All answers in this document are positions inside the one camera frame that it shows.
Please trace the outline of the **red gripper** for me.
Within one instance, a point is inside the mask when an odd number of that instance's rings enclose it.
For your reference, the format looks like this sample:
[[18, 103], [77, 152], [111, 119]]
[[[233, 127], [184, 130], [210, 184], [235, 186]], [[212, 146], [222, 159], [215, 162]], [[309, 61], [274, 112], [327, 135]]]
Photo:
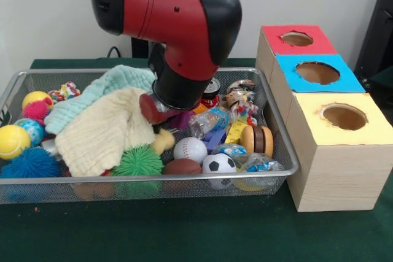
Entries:
[[184, 110], [173, 109], [163, 104], [154, 93], [142, 94], [139, 97], [139, 106], [144, 118], [152, 125], [163, 123], [184, 112]]

